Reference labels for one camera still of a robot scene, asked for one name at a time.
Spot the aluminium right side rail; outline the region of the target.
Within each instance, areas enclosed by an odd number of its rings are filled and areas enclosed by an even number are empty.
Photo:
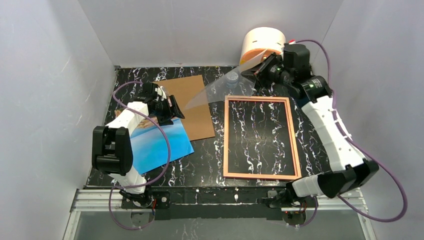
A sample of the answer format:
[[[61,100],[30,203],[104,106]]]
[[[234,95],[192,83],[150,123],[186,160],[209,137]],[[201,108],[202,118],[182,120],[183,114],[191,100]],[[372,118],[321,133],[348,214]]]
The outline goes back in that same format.
[[[312,75],[306,81],[308,102],[301,110],[309,118],[328,156],[330,169],[339,172],[346,169],[349,144],[340,133],[333,114],[332,91],[322,76]]]

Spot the pink photo frame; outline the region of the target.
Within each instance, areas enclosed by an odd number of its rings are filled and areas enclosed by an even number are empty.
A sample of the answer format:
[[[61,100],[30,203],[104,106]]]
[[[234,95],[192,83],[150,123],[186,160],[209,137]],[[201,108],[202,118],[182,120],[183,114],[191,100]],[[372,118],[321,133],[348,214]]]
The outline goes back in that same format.
[[[302,177],[290,98],[227,95],[223,176],[292,181]]]

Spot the beach landscape photo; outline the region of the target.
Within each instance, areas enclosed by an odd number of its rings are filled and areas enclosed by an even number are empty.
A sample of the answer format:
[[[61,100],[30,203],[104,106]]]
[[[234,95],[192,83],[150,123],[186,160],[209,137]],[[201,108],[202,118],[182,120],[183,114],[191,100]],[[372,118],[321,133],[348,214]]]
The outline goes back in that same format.
[[[170,143],[171,162],[194,152],[182,121],[175,117],[172,122],[172,125],[161,127]],[[133,166],[139,174],[145,174],[166,164],[168,159],[166,140],[149,120],[144,119],[138,124],[130,135],[130,141]]]

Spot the brown cardboard backing board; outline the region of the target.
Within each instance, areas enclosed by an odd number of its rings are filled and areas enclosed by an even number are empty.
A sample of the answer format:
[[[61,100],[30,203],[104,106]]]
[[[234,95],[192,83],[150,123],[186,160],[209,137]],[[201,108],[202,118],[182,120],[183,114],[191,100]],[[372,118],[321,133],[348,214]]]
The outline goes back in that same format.
[[[156,84],[163,86],[170,95],[175,97],[185,116],[181,122],[189,140],[215,137],[208,99],[204,94],[196,97],[205,88],[202,75],[160,80]]]

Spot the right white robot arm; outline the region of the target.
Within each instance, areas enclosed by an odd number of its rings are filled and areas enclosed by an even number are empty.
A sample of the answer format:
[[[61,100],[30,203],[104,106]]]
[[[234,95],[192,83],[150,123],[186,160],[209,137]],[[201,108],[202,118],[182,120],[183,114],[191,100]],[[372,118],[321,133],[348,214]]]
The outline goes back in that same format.
[[[379,170],[376,161],[365,157],[351,143],[351,135],[333,105],[334,93],[322,76],[313,74],[310,51],[305,45],[286,44],[280,54],[261,52],[241,64],[240,73],[262,88],[286,87],[327,153],[330,171],[287,183],[287,200],[322,195],[334,198],[364,185]]]

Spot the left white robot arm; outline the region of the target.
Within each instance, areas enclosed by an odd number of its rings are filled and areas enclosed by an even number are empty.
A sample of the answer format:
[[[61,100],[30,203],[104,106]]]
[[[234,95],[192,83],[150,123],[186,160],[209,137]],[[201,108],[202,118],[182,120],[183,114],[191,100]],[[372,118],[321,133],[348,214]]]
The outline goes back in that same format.
[[[175,96],[154,82],[142,83],[141,89],[128,104],[119,99],[116,102],[124,108],[121,114],[108,124],[93,129],[91,165],[115,179],[124,192],[141,195],[146,186],[159,177],[147,181],[134,167],[131,134],[144,120],[157,127],[165,140],[167,167],[171,162],[172,149],[163,127],[172,125],[174,118],[184,119],[185,116]]]

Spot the aluminium rail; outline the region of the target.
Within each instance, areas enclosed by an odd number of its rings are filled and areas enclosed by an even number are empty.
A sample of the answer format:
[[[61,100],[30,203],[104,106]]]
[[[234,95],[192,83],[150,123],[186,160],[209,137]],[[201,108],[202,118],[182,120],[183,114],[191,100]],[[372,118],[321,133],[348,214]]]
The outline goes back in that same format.
[[[371,222],[339,198],[318,198],[306,210],[308,225],[288,226],[265,218],[160,220],[148,208],[123,209],[108,189],[78,190],[64,233],[66,240],[373,240]]]
[[[340,133],[333,114],[332,91],[322,76],[312,75],[306,81],[308,102],[301,110],[309,118],[328,156],[330,169],[339,172],[346,169],[349,144]]]

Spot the round cream drawer cabinet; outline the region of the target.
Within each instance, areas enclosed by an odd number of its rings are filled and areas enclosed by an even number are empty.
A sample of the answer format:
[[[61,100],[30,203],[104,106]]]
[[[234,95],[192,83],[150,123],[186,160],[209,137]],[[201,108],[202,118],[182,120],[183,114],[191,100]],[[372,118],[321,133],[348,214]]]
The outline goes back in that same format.
[[[286,36],[272,27],[257,27],[244,37],[239,61],[240,72],[246,71],[263,62],[269,55],[281,55]]]

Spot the aluminium front rail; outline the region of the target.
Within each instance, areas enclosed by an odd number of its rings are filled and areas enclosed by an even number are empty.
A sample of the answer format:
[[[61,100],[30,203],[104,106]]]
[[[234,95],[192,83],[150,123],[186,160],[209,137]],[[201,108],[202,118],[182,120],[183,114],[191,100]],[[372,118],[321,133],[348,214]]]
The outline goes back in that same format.
[[[373,240],[371,222],[339,198],[318,198],[306,210],[308,225],[288,226],[265,218],[160,220],[148,208],[123,209],[108,189],[78,190],[64,233],[66,240]]]

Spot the small blue white jar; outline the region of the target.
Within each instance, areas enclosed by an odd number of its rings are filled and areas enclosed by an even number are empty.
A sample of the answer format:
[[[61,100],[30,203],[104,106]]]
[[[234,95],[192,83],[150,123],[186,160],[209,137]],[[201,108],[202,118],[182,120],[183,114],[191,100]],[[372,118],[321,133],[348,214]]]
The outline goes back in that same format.
[[[239,84],[239,73],[235,71],[227,73],[225,81],[229,89],[235,89]]]

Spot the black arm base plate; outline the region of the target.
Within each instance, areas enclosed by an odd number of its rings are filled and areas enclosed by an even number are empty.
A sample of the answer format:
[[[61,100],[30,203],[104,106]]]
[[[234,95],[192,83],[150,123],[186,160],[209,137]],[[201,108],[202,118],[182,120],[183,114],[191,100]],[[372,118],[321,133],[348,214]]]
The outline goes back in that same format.
[[[299,201],[284,199],[284,187],[148,187],[141,195],[120,194],[125,210],[154,213],[157,221],[174,219],[258,218],[305,221],[318,206],[311,196]]]

